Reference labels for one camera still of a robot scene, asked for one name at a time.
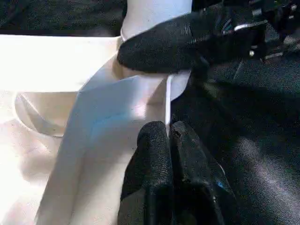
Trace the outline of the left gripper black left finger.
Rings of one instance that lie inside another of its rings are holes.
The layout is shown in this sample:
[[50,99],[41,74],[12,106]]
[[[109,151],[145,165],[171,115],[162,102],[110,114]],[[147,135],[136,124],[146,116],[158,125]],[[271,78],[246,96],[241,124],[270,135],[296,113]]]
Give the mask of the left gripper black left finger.
[[125,171],[117,223],[173,224],[173,170],[169,140],[161,121],[145,124]]

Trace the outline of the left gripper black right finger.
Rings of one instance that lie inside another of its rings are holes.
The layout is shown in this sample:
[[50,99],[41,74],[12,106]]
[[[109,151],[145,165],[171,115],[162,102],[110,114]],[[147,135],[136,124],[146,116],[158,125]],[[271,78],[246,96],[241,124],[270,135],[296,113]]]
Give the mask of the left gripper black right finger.
[[196,132],[187,123],[175,122],[170,144],[177,224],[237,224],[235,195]]

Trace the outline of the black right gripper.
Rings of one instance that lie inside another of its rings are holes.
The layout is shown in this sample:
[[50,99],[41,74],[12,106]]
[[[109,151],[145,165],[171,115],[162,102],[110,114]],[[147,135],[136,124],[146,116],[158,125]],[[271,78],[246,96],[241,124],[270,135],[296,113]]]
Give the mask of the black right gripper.
[[258,30],[249,57],[261,61],[300,51],[300,2],[298,0],[250,0]]

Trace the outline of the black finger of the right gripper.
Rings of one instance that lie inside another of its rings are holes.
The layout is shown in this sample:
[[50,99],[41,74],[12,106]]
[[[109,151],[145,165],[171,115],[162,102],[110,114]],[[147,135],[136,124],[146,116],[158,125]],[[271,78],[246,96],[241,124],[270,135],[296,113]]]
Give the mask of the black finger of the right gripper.
[[262,21],[248,8],[211,6],[162,22],[125,41],[118,62],[146,73],[173,73],[246,58]]

